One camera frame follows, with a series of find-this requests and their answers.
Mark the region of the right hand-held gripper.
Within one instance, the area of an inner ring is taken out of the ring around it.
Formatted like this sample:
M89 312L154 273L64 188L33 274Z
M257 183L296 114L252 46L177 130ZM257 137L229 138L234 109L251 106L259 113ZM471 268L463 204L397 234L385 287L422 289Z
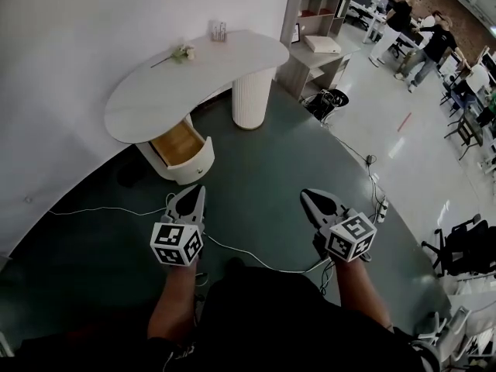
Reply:
M321 258L351 262L369 251L377 228L364 213L346 208L337 196L319 189L304 189L300 202L317 229L313 245Z

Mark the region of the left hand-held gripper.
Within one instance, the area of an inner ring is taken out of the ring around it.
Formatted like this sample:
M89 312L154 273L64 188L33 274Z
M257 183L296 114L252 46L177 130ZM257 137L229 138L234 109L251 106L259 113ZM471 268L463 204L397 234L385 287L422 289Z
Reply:
M153 226L150 248L161 264L191 266L202 254L206 188L192 185L175 195Z

